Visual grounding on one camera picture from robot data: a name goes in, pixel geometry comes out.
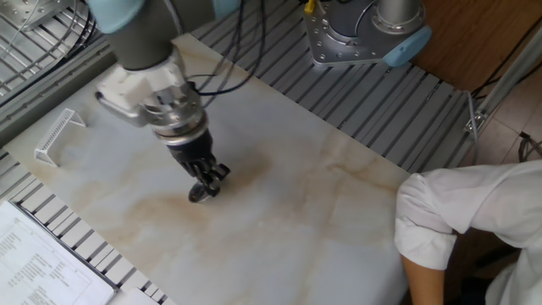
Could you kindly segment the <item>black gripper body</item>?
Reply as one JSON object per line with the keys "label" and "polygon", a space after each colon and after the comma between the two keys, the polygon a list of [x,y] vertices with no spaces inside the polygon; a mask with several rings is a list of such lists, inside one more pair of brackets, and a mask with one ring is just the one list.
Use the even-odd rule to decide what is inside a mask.
{"label": "black gripper body", "polygon": [[198,161],[216,162],[212,153],[213,138],[209,130],[195,140],[185,144],[168,146],[170,154],[179,164],[191,164]]}

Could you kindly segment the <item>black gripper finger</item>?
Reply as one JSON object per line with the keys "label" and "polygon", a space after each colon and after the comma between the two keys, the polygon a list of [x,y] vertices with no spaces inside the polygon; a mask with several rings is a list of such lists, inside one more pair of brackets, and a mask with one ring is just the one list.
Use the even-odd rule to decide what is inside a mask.
{"label": "black gripper finger", "polygon": [[224,164],[215,164],[204,172],[203,185],[211,197],[216,197],[220,192],[222,181],[228,176],[230,169]]}
{"label": "black gripper finger", "polygon": [[195,185],[189,192],[189,197],[210,197],[207,189],[208,182],[203,172],[198,168],[196,164],[187,164],[186,171],[190,176],[196,179]]}

